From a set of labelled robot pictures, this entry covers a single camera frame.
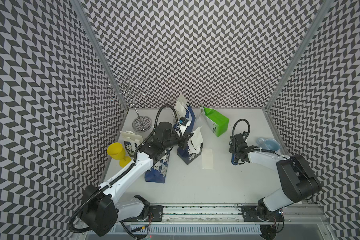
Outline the green white bag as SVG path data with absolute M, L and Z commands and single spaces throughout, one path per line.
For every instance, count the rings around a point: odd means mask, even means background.
M 227 131 L 230 120 L 217 110 L 201 106 L 201 115 L 216 137 Z

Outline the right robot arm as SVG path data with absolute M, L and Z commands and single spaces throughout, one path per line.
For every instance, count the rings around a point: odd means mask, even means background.
M 278 174 L 281 184 L 279 189 L 261 198 L 256 206 L 243 208 L 247 215 L 254 216 L 254 221 L 278 221 L 282 218 L 282 208 L 309 199 L 322 189 L 322 184 L 303 156 L 283 156 L 275 151 L 248 146 L 245 137 L 246 132 L 230 136 L 232 164 L 264 166 Z

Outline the blue black stapler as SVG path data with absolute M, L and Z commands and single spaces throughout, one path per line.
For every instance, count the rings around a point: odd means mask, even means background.
M 234 166 L 239 164 L 239 159 L 236 157 L 236 154 L 232 154 L 231 162 Z

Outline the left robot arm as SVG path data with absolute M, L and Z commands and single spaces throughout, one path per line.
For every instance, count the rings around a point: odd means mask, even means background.
M 190 122 L 181 118 L 175 125 L 161 122 L 150 135 L 137 147 L 133 160 L 113 177 L 98 186 L 85 188 L 82 204 L 74 211 L 69 220 L 69 230 L 73 233 L 94 231 L 102 237 L 117 222 L 140 217 L 145 219 L 149 203 L 139 195 L 120 203 L 125 191 L 146 171 L 150 170 L 167 150 L 174 146 L 185 149 L 193 133 L 186 129 Z

